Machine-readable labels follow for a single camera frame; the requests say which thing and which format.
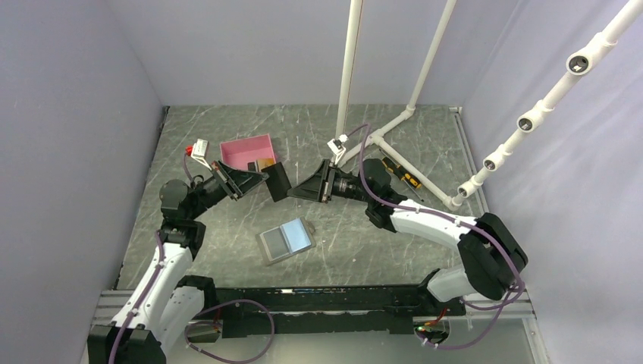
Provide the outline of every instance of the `gray marble surface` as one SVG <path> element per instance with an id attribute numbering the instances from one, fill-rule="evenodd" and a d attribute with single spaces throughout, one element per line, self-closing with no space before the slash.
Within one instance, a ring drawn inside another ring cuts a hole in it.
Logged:
<path id="1" fill-rule="evenodd" d="M 351 105 L 347 131 L 369 121 L 380 127 L 404 105 Z M 167 180 L 185 179 L 181 167 L 184 148 L 196 138 L 211 143 L 210 159 L 220 158 L 218 144 L 270 133 L 278 161 L 292 185 L 306 179 L 323 158 L 334 135 L 336 105 L 219 105 L 171 107 L 152 161 L 130 245 L 121 269 L 118 288 L 134 288 L 143 276 L 155 248 L 153 233 L 162 215 L 158 191 Z M 453 114 L 447 106 L 422 105 L 408 121 L 385 139 L 442 190 L 451 194 L 470 178 Z M 375 146 L 367 154 L 381 158 Z M 189 162 L 193 174 L 206 170 Z M 355 168 L 347 163 L 345 171 Z M 394 180 L 399 193 L 413 197 L 405 184 Z M 439 200 L 423 189 L 424 204 L 446 211 Z M 406 234 L 373 227 L 364 215 L 365 205 L 336 198 L 327 205 L 285 199 L 272 202 L 261 185 L 239 201 L 226 199 L 199 220 L 207 226 L 205 242 L 188 274 L 215 279 L 218 287 L 268 287 L 418 283 L 435 268 L 454 264 L 448 249 Z M 456 212 L 479 216 L 469 199 Z M 298 217 L 316 229 L 317 246 L 274 265 L 265 266 L 255 235 Z"/>

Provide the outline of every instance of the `pink plastic bin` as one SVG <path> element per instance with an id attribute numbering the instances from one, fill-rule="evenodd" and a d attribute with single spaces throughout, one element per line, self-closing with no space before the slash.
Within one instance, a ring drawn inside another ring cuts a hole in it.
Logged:
<path id="1" fill-rule="evenodd" d="M 259 158 L 272 158 L 277 161 L 272 150 L 270 134 L 223 142 L 220 147 L 223 163 L 244 171 L 248 169 L 248 163 Z"/>

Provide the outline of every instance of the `black and yellow screwdriver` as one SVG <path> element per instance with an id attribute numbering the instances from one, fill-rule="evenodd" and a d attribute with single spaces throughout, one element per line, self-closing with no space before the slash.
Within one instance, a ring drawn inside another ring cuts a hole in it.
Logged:
<path id="1" fill-rule="evenodd" d="M 388 158 L 387 156 L 383 157 L 382 163 L 386 167 L 387 171 L 406 183 L 417 198 L 424 202 L 424 199 L 416 192 L 416 188 L 422 187 L 422 184 L 418 181 L 416 176 L 412 175 L 411 172 L 407 171 L 403 166 L 393 162 L 393 159 Z"/>

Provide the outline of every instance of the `open box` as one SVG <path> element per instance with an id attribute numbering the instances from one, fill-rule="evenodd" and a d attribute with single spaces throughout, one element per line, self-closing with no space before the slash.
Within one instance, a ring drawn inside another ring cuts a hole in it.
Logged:
<path id="1" fill-rule="evenodd" d="M 247 170 L 248 163 L 261 158 L 277 161 L 272 150 L 270 134 L 223 142 L 220 147 L 221 161 L 236 169 Z"/>

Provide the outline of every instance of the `white wall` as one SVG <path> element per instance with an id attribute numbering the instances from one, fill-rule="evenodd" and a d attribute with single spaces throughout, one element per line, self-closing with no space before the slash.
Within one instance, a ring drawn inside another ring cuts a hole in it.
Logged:
<path id="1" fill-rule="evenodd" d="M 0 362 L 78 362 L 161 103 L 102 0 L 0 2 Z"/>
<path id="2" fill-rule="evenodd" d="M 464 105 L 479 162 L 624 0 L 524 1 Z M 554 363 L 641 362 L 643 19 L 490 177 Z"/>
<path id="3" fill-rule="evenodd" d="M 108 2 L 166 105 L 338 102 L 349 0 Z M 458 1 L 420 103 L 462 105 L 517 2 Z M 444 4 L 364 2 L 351 103 L 409 101 Z"/>

